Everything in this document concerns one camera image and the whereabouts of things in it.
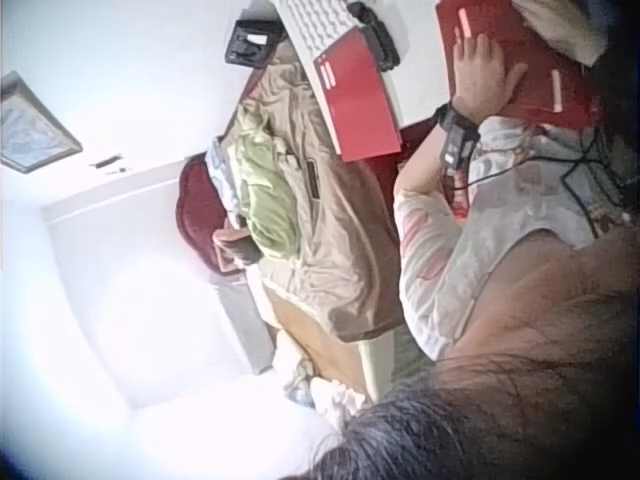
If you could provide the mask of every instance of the white wall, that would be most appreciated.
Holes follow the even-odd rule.
[[[273,375],[133,413],[84,341],[47,228],[3,205],[2,445],[35,480],[273,480],[332,435]]]
[[[245,347],[263,354],[257,370],[271,360],[271,341],[248,290],[230,318],[221,296],[241,288],[212,284],[211,272],[178,232],[176,170],[182,165],[45,209],[75,316],[134,406],[252,373]],[[231,303],[240,303],[236,297]]]
[[[34,478],[147,477],[150,463],[130,462],[129,408],[77,327],[39,212],[4,204],[2,227],[2,449]]]
[[[91,163],[122,153],[136,171],[203,151],[222,133],[250,69],[224,53],[243,9],[267,0],[3,0],[2,74],[16,70],[84,152],[3,196],[47,205],[114,177]]]

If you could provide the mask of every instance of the black device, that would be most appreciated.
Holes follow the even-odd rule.
[[[440,161],[451,170],[467,168],[480,140],[478,125],[456,111],[451,103],[438,108],[435,117],[438,125],[447,132],[447,139],[440,153]]]
[[[262,68],[282,38],[278,21],[238,20],[233,28],[224,59],[233,65]]]
[[[388,72],[400,65],[400,54],[393,43],[393,38],[375,12],[362,2],[349,3],[347,10],[362,24],[360,31],[367,41],[378,70]]]

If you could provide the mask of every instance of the framed picture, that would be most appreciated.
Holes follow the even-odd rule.
[[[2,78],[2,164],[30,173],[82,151],[16,72]]]

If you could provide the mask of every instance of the green cloth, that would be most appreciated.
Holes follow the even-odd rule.
[[[238,121],[240,209],[247,227],[265,256],[276,259],[297,256],[300,233],[296,199],[277,162],[278,155],[286,155],[286,145],[266,132],[267,119],[259,110],[240,107]]]

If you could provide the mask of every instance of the wristwatch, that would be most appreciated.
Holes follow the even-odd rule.
[[[478,141],[478,125],[456,111],[451,102],[436,110],[438,125],[447,132],[447,139],[440,153],[440,161],[451,170],[467,168]]]

